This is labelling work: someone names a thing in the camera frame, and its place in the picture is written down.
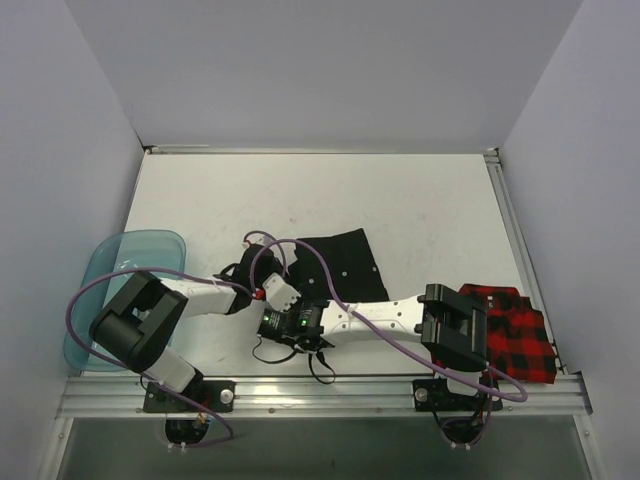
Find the black long sleeve shirt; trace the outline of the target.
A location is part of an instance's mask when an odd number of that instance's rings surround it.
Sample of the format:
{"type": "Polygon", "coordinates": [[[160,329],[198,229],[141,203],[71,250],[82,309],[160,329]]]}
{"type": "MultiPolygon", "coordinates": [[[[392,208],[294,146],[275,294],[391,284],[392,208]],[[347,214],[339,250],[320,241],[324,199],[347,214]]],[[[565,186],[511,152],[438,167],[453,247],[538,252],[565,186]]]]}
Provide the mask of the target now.
{"type": "MultiPolygon", "coordinates": [[[[368,238],[362,228],[329,237],[300,238],[325,260],[334,289],[344,303],[386,302],[384,286],[368,238]]],[[[317,257],[295,245],[296,260],[288,268],[292,285],[312,300],[331,300],[328,283],[317,257]]]]}

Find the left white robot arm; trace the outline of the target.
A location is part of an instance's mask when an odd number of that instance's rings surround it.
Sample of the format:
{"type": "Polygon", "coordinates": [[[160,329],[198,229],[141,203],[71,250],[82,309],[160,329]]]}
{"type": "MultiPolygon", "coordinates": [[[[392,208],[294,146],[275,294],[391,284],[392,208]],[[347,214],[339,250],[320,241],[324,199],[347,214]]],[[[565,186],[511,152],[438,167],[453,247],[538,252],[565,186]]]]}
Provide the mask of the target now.
{"type": "Polygon", "coordinates": [[[256,291],[273,274],[286,277],[286,263],[270,250],[249,246],[232,273],[206,282],[193,278],[160,278],[136,269],[94,318],[91,340],[128,370],[166,387],[166,398],[180,411],[196,408],[202,399],[202,378],[169,347],[178,322],[200,315],[233,315],[264,297],[256,291]]]}

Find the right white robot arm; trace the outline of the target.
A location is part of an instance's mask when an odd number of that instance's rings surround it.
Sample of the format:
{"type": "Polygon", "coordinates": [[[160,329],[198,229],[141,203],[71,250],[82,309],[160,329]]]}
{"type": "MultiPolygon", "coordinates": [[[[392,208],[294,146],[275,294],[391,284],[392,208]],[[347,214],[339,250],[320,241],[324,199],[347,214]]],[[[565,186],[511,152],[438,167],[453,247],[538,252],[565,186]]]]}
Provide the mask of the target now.
{"type": "Polygon", "coordinates": [[[486,308],[442,284],[428,284],[423,294],[395,301],[309,300],[283,311],[267,308],[257,334],[305,354],[373,340],[419,344],[446,377],[458,374],[443,385],[446,402],[456,409],[477,400],[476,381],[487,363],[486,308]]]}

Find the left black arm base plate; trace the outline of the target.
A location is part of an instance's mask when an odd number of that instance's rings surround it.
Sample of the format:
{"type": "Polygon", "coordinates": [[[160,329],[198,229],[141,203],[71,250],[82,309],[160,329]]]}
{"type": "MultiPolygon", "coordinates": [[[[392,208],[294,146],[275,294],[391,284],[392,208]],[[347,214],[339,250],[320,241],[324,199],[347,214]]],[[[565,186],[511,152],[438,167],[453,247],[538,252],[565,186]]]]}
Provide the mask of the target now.
{"type": "MultiPolygon", "coordinates": [[[[227,380],[203,380],[188,386],[182,395],[216,413],[233,410],[235,383],[227,380]]],[[[142,410],[145,413],[191,413],[197,408],[163,391],[156,384],[146,386],[142,410]]]]}

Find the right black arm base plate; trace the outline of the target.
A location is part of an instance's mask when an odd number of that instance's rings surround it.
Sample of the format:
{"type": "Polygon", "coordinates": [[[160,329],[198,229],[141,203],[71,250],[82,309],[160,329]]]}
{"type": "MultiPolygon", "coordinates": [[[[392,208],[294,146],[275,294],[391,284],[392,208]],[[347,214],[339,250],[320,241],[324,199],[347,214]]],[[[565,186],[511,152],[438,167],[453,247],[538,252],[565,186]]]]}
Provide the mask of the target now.
{"type": "Polygon", "coordinates": [[[488,402],[480,407],[484,395],[471,396],[453,393],[444,378],[425,378],[412,381],[414,409],[419,412],[469,412],[488,410],[488,402]]]}

